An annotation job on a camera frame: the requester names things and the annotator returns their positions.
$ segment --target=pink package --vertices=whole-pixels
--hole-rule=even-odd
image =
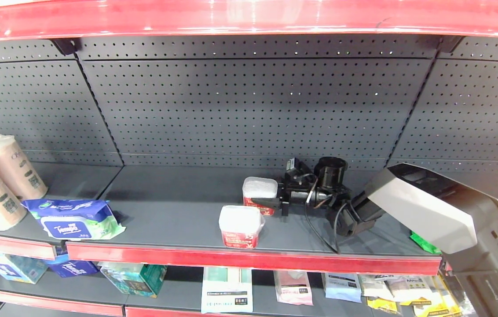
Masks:
[[[307,272],[275,271],[275,289],[279,303],[313,306]]]

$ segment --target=gray shelf surface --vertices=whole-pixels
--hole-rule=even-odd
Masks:
[[[48,270],[36,284],[9,281],[0,276],[0,291],[108,305],[123,305],[128,298],[128,295],[120,293],[100,272],[62,278],[56,272]]]
[[[55,309],[46,309],[30,307],[23,305],[4,304],[0,309],[0,317],[98,317],[100,315],[92,313],[75,313],[74,311],[62,311]]]
[[[374,173],[347,171],[345,184],[356,193]],[[218,227],[222,206],[242,204],[246,177],[281,174],[279,169],[125,166],[103,199],[110,200],[112,209],[123,215],[126,231],[110,241],[95,243],[225,249]],[[310,217],[317,230],[329,239],[332,231],[323,212],[311,210]],[[409,239],[409,230],[388,215],[368,232],[339,238],[339,245],[343,254],[428,255]],[[256,250],[330,253],[298,207],[291,208],[288,217],[278,212],[265,219]]]
[[[156,299],[130,295],[126,306],[153,309],[200,311],[202,291],[201,267],[170,266],[163,287]],[[308,273],[313,306],[278,303],[275,295],[273,271],[253,270],[253,313],[242,315],[295,316],[295,317],[354,317],[389,316],[374,311],[364,303],[339,299],[326,299],[320,273]],[[410,308],[404,308],[404,316],[412,316]]]
[[[33,162],[44,183],[49,187],[45,198],[96,199],[110,184],[121,168],[114,166],[72,165]],[[57,244],[60,241],[48,236],[38,221],[27,214],[17,225],[0,236]]]

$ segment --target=red shelf edge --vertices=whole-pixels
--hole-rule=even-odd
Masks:
[[[372,256],[317,253],[170,249],[102,243],[66,243],[71,259],[180,266],[231,266],[252,269],[301,269],[338,273],[436,275],[440,256]]]
[[[55,259],[54,247],[49,243],[4,236],[0,236],[0,252],[23,257]]]
[[[498,0],[51,0],[0,7],[0,40],[289,33],[498,37]]]
[[[180,311],[180,310],[167,310],[167,309],[157,309],[157,308],[144,308],[144,307],[132,307],[126,306],[126,317],[199,317],[201,312],[199,311]],[[205,317],[223,317],[223,316],[239,316],[243,317],[246,315],[240,315],[236,313],[235,315],[229,313],[205,313]]]
[[[64,311],[75,311],[78,313],[95,313],[98,315],[123,317],[123,309],[120,305],[108,305],[99,303],[85,303],[68,301],[64,299],[51,299],[48,297],[37,297],[18,293],[0,291],[0,302],[12,303],[46,309]]]

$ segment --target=yellow package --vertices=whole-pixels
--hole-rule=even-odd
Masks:
[[[398,303],[394,301],[388,301],[387,299],[378,299],[376,297],[367,297],[366,305],[372,309],[378,309],[385,311],[386,313],[392,313],[394,315],[402,315],[401,309],[398,307]]]

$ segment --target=pegboard back panel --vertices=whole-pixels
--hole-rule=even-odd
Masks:
[[[385,158],[430,60],[83,65],[122,154],[191,155],[194,162],[199,155]]]
[[[49,40],[0,41],[0,63],[52,59],[74,59],[74,56],[60,54]]]
[[[184,165],[210,167],[244,167],[244,168],[286,168],[289,156],[246,156],[246,155],[180,155],[180,154],[124,154],[122,159],[129,165]],[[309,168],[313,169],[320,157],[298,156]],[[384,158],[342,157],[349,164],[349,170],[381,170]]]
[[[82,60],[254,58],[432,58],[440,36],[279,34],[255,36],[88,37]]]
[[[116,152],[75,60],[0,63],[0,133],[24,150]]]
[[[438,60],[392,158],[498,161],[498,62]]]
[[[454,52],[441,52],[439,58],[498,61],[498,37],[465,37]]]

